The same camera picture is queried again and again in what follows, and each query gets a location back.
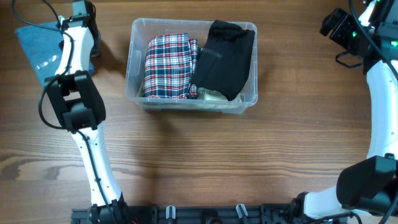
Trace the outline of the clear plastic storage container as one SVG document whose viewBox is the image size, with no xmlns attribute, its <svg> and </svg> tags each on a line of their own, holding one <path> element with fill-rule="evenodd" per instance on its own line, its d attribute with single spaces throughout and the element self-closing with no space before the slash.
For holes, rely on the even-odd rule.
<svg viewBox="0 0 398 224">
<path fill-rule="evenodd" d="M 199 46 L 206 43 L 211 21 L 138 18 L 132 24 L 131 41 L 126 69 L 125 95 L 144 110 L 196 110 L 241 114 L 258 100 L 257 37 L 254 38 L 248 80 L 238 101 L 178 100 L 146 98 L 143 96 L 144 62 L 149 41 L 157 36 L 187 33 L 197 39 Z"/>
</svg>

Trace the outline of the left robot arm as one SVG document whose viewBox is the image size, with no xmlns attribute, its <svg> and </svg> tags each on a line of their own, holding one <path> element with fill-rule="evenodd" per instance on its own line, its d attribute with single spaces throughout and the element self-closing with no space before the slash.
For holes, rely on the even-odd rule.
<svg viewBox="0 0 398 224">
<path fill-rule="evenodd" d="M 125 223 L 127 205 L 104 143 L 106 110 L 89 74 L 100 39 L 95 7 L 89 1 L 73 1 L 72 6 L 73 15 L 60 19 L 62 57 L 55 76 L 45 79 L 45 90 L 60 127 L 71 132 L 83 159 L 91 189 L 88 223 Z"/>
</svg>

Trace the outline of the plaid cloth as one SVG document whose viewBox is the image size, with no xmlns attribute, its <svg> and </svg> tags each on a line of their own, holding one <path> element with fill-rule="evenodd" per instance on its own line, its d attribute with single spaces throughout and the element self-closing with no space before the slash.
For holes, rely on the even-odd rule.
<svg viewBox="0 0 398 224">
<path fill-rule="evenodd" d="M 143 96 L 147 98 L 198 98 L 192 83 L 198 62 L 198 40 L 184 34 L 167 34 L 150 40 L 144 62 Z"/>
</svg>

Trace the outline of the blue denim cloth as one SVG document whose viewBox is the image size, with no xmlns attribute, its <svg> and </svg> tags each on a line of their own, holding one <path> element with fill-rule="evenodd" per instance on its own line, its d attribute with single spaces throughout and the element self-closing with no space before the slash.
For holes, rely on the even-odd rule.
<svg viewBox="0 0 398 224">
<path fill-rule="evenodd" d="M 79 70 L 94 73 L 90 62 L 94 40 L 88 27 L 58 30 L 56 23 L 50 22 L 41 27 L 18 28 L 16 35 L 43 87 L 56 75 L 71 75 Z"/>
</svg>

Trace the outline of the cream cloth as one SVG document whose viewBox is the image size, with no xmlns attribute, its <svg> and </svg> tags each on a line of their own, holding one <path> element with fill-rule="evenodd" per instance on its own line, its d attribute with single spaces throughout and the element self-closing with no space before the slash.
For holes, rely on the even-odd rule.
<svg viewBox="0 0 398 224">
<path fill-rule="evenodd" d="M 144 98 L 137 97 L 137 102 L 150 109 L 171 109 L 171 110 L 222 110 L 239 107 L 243 102 L 241 95 L 238 95 L 232 101 L 218 91 L 199 88 L 198 98 L 188 99 L 166 99 L 166 98 Z"/>
</svg>

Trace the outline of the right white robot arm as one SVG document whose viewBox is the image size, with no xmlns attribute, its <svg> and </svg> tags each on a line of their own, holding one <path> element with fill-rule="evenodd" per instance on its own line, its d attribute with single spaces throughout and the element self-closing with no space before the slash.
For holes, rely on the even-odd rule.
<svg viewBox="0 0 398 224">
<path fill-rule="evenodd" d="M 335 9 L 320 33 L 342 46 L 344 55 L 361 59 L 371 95 L 371 140 L 366 159 L 345 168 L 335 186 L 302 192 L 285 219 L 290 223 L 340 223 L 361 215 L 381 223 L 397 216 L 397 1 L 364 1 L 358 15 Z"/>
</svg>

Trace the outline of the black cloth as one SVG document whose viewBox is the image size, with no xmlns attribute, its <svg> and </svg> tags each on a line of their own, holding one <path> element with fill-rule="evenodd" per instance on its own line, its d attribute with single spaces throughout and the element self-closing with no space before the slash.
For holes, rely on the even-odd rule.
<svg viewBox="0 0 398 224">
<path fill-rule="evenodd" d="M 201 49 L 192 83 L 234 100 L 248 80 L 255 34 L 236 24 L 215 20 Z"/>
</svg>

